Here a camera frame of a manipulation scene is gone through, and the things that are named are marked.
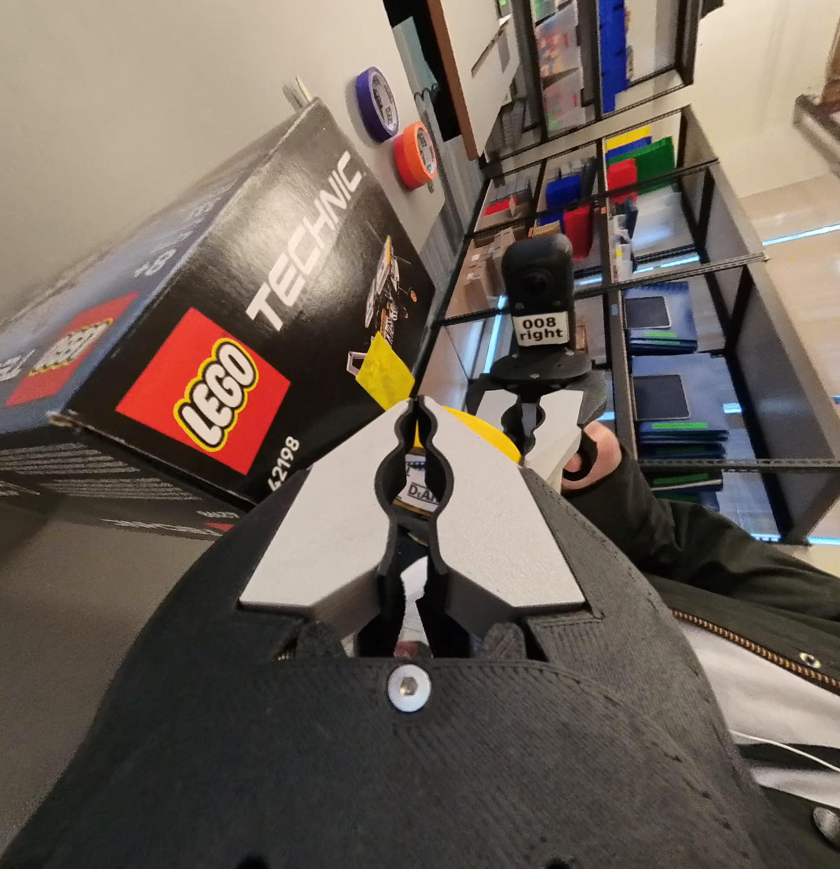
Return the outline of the stack of coloured plates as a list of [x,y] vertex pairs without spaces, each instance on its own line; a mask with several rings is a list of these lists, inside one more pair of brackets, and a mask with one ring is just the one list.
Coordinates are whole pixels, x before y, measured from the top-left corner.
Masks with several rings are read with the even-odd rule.
[[675,184],[679,135],[661,125],[647,124],[602,139],[603,181],[606,193],[618,190],[616,203],[636,202],[639,196]]

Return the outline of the yellow tape strip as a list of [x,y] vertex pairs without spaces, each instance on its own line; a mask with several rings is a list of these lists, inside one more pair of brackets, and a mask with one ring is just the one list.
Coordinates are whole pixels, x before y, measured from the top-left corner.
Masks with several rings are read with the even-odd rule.
[[415,385],[410,369],[381,333],[372,340],[356,381],[384,411],[408,400]]

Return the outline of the small blue red bins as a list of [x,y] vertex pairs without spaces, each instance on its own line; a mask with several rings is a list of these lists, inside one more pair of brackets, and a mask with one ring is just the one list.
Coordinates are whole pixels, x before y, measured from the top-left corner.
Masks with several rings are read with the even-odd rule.
[[597,161],[562,164],[545,184],[541,214],[535,220],[541,234],[558,231],[565,235],[576,262],[588,259],[595,234],[595,205],[590,201],[596,187]]

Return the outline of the orange tape roll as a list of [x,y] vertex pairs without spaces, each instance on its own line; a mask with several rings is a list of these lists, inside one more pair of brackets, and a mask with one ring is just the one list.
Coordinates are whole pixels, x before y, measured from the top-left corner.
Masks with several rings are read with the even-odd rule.
[[437,178],[437,155],[430,131],[422,121],[405,128],[394,140],[396,168],[407,190],[428,186]]

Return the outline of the row of dark blue boxes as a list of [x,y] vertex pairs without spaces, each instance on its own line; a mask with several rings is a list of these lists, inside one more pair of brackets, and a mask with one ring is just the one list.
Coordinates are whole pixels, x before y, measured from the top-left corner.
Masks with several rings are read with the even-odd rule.
[[717,462],[730,426],[722,408],[727,368],[700,352],[687,282],[643,284],[622,297],[635,442],[642,461]]

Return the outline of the person's right forearm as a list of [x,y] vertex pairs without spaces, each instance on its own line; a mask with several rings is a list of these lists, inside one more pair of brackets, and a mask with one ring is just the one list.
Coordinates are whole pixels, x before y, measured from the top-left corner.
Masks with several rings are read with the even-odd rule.
[[626,453],[563,477],[563,497],[642,572],[740,602],[840,624],[840,578],[756,540],[724,516],[657,498]]

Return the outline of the row of clear storage bins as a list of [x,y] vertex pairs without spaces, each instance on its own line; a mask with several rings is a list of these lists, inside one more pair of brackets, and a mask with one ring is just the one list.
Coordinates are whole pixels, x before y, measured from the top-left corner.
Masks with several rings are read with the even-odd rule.
[[580,30],[578,1],[532,2],[537,69],[549,136],[587,122],[585,66],[588,47]]

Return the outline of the purple tape roll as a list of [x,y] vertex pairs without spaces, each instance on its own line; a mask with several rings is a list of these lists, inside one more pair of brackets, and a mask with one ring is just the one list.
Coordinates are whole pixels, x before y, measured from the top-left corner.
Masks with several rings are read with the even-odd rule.
[[391,85],[376,66],[360,72],[355,80],[358,111],[371,139],[386,143],[400,130],[400,117]]

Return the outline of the person's black jacket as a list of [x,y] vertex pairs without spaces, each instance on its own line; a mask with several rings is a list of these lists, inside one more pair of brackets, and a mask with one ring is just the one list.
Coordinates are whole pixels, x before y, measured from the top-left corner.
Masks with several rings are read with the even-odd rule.
[[[740,602],[675,581],[657,577],[651,581],[679,623],[731,640],[840,696],[839,623]],[[735,745],[752,774],[747,750]],[[840,867],[839,809],[772,793],[755,783],[797,845],[805,867]]]

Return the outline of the stack of small brown boxes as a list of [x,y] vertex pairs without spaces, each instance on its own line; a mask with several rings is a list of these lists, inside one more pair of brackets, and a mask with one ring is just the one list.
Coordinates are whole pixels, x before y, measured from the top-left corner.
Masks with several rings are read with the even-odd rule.
[[471,241],[467,249],[449,312],[463,315],[494,309],[505,295],[501,262],[505,251],[527,237],[527,230],[512,227]]

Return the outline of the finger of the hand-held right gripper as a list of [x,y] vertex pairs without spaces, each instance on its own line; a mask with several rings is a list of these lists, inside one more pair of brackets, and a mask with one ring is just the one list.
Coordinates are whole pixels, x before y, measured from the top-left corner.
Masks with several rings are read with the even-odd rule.
[[505,435],[517,449],[523,448],[523,403],[514,393],[484,393],[477,418]]
[[578,424],[582,398],[581,390],[556,390],[539,398],[537,425],[523,457],[523,468],[545,481],[562,480],[564,467],[578,452],[582,439]]

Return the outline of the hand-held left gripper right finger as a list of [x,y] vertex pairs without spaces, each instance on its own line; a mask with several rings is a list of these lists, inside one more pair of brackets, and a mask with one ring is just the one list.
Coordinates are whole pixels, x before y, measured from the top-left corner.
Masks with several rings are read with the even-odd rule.
[[418,400],[430,520],[430,565],[444,582],[444,611],[469,634],[525,616],[586,607],[541,509],[545,482],[482,440],[438,402]]

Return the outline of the person's right hand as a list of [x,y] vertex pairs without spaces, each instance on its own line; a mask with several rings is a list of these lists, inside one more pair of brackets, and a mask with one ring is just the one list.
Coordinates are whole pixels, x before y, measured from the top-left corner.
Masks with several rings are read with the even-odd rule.
[[599,421],[582,430],[578,451],[563,466],[561,488],[565,493],[591,487],[620,466],[623,450],[616,434]]

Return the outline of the yellow tape roll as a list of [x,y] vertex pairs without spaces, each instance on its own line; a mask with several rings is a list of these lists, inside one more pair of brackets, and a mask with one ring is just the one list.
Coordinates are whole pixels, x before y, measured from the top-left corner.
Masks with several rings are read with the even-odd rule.
[[[521,454],[514,442],[489,422],[453,407],[443,407],[482,440],[488,442],[515,463]],[[413,514],[429,517],[436,513],[439,501],[426,484],[426,450],[420,438],[419,425],[415,425],[414,442],[404,457],[405,485],[393,500],[393,505]]]

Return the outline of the blue plane lego box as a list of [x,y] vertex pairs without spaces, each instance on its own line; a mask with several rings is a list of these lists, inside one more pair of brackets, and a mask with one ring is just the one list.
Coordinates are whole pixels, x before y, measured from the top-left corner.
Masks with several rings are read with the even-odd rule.
[[435,295],[314,100],[0,329],[0,507],[219,537],[382,413]]

